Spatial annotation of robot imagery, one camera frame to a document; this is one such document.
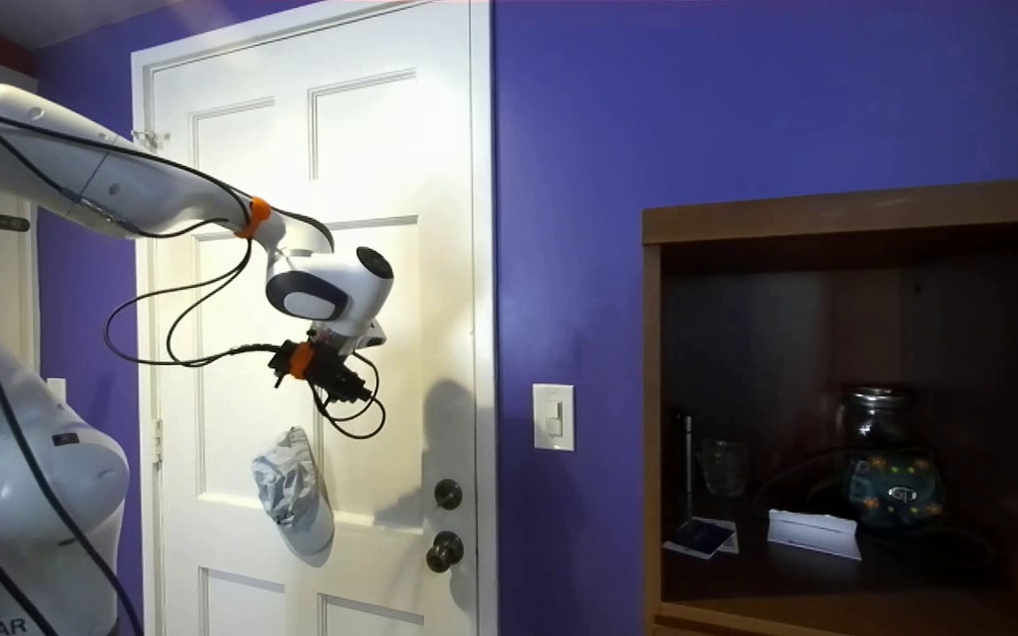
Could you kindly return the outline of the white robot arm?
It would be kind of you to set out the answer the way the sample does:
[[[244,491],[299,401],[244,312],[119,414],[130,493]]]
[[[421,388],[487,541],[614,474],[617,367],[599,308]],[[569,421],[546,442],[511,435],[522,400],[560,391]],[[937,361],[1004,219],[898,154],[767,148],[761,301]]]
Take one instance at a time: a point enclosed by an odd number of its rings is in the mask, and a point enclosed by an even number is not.
[[[267,259],[267,303],[312,325],[271,348],[271,372],[336,400],[364,391],[348,358],[378,340],[392,289],[378,252],[338,252],[326,221],[14,83],[0,83],[0,194],[108,235],[236,233]],[[117,636],[133,620],[117,578],[127,487],[127,452],[0,345],[0,636]]]

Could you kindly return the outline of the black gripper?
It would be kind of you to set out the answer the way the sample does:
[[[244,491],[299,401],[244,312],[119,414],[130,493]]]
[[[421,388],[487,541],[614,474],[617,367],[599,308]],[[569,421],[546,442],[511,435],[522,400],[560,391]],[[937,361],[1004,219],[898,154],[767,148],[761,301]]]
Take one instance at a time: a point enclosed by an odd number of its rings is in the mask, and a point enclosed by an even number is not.
[[[376,391],[368,381],[348,367],[348,358],[329,342],[280,342],[267,361],[276,381],[296,379],[312,388],[312,396],[329,401],[371,401]]]

